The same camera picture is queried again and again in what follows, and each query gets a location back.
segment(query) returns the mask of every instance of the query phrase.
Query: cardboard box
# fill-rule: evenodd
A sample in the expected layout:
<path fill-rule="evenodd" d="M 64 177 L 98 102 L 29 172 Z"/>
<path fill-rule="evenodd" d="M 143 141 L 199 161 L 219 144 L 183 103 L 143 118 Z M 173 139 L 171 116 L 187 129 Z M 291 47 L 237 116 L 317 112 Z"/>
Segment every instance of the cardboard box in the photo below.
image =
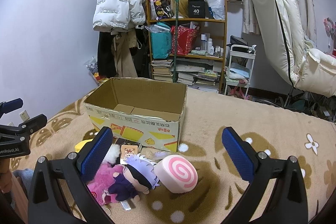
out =
<path fill-rule="evenodd" d="M 97 130 L 143 146 L 176 152 L 184 120 L 187 85 L 145 78 L 111 78 L 84 105 Z"/>

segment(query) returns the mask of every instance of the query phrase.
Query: red gift bag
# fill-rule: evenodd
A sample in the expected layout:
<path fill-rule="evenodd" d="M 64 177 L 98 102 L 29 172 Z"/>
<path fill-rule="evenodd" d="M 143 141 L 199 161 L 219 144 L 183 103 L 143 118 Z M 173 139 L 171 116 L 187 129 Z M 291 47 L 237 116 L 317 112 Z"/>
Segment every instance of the red gift bag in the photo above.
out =
<path fill-rule="evenodd" d="M 179 26 L 177 29 L 177 55 L 186 55 L 191 52 L 192 46 L 198 35 L 198 30 Z M 171 27 L 172 44 L 171 52 L 175 51 L 175 26 Z"/>

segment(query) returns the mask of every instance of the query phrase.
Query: brown patterned blanket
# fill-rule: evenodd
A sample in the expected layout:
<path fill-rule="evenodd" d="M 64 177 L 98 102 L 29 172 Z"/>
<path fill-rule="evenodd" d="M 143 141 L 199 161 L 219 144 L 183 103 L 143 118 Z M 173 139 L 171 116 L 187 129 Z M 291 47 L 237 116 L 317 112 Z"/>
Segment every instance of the brown patterned blanket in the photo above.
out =
<path fill-rule="evenodd" d="M 232 126 L 256 151 L 272 158 L 298 158 L 308 196 L 309 219 L 322 209 L 336 186 L 336 126 L 321 119 L 251 101 L 188 89 L 186 116 L 179 151 L 197 169 L 196 188 L 172 194 L 163 185 L 141 194 L 136 208 L 108 205 L 116 224 L 221 223 L 248 183 L 241 180 L 221 143 L 224 127 Z M 49 120 L 31 137 L 31 154 L 11 161 L 12 170 L 34 168 L 38 157 L 64 158 L 75 144 L 96 131 L 83 106 L 83 98 Z M 143 148 L 151 157 L 155 150 Z M 269 183 L 253 218 L 262 214 L 273 183 Z M 82 218 L 64 187 L 74 214 Z"/>

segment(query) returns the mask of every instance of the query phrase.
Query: electrical outlet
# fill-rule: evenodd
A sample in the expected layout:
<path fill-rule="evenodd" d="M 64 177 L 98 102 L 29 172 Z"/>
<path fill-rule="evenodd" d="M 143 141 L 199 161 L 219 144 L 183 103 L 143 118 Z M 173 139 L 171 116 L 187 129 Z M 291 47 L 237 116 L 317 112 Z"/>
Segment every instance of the electrical outlet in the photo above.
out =
<path fill-rule="evenodd" d="M 29 115 L 26 110 L 20 114 L 20 117 L 24 122 L 29 120 Z"/>

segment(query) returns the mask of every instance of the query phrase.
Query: white puffer jacket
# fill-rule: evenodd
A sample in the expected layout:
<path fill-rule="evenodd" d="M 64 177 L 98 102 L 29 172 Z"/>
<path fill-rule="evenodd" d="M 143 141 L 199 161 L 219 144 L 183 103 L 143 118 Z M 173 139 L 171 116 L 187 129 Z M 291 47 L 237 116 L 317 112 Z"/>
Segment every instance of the white puffer jacket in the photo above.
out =
<path fill-rule="evenodd" d="M 127 32 L 146 21 L 142 0 L 97 0 L 93 29 L 100 32 Z"/>

